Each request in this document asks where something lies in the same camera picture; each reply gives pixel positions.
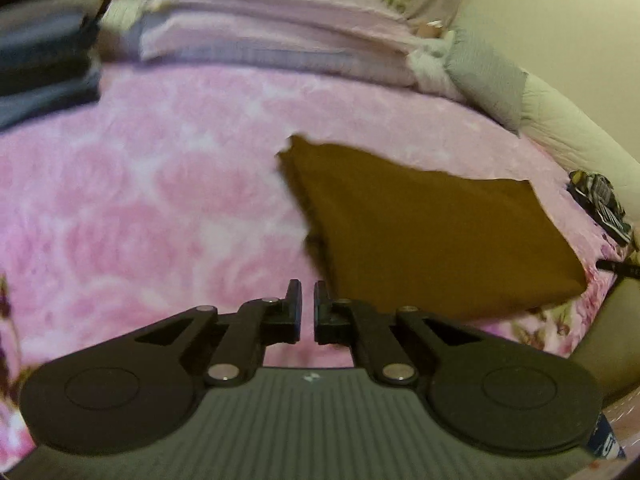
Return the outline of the brown garment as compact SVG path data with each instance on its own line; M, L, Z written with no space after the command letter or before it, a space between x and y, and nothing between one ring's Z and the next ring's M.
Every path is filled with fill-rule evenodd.
M459 322L564 304L588 286L530 183L402 166L293 136L280 169L330 293Z

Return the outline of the black white striped cloth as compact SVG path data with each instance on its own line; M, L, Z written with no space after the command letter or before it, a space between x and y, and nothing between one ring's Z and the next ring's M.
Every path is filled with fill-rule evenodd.
M566 189L617 244L625 247L632 242L632 225L625 221L626 211L603 174L574 170Z

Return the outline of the pink rose blanket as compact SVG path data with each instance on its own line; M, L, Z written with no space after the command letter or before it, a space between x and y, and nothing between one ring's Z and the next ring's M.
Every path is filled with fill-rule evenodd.
M1 138L1 466L34 446L16 395L39 364L177 312L233 311L316 281L278 169L294 133L423 170L527 180L588 270L578 299L491 324L568 356L625 255L537 144L458 103L359 81L215 65L106 66L93 105Z

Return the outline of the cream bolster cushion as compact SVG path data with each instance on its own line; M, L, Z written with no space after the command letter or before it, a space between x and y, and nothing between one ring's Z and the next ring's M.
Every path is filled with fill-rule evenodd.
M635 160L612 136L569 98L529 74L522 94L520 133L539 144L565 171L602 174L639 229L639 170Z

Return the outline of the grey knitted pillow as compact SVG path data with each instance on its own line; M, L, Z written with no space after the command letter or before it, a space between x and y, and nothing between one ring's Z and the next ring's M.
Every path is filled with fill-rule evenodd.
M460 27L452 30L445 70L465 99L506 130L518 132L525 70L476 32Z

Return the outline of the white fluffy blanket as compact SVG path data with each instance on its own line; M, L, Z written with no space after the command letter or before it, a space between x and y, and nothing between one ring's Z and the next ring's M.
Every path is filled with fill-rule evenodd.
M465 96L445 68L455 34L450 30L440 38L416 38L414 49L407 55L407 66L416 78L416 88L421 93L465 104Z

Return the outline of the lilac folded duvet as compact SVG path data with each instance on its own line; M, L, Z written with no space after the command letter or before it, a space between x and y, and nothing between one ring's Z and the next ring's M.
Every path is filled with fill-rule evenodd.
M139 60L247 64L416 88L414 36L380 0L143 0Z

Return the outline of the dark blue folded garment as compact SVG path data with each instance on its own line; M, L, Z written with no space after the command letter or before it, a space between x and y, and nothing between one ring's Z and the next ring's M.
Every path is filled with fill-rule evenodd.
M37 90L85 76L93 63L97 22L58 38L1 48L1 95Z

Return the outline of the grey folded garment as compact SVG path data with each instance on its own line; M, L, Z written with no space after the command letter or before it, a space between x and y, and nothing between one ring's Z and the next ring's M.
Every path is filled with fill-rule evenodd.
M24 0L1 8L1 35L48 23L79 25L94 18L104 0Z

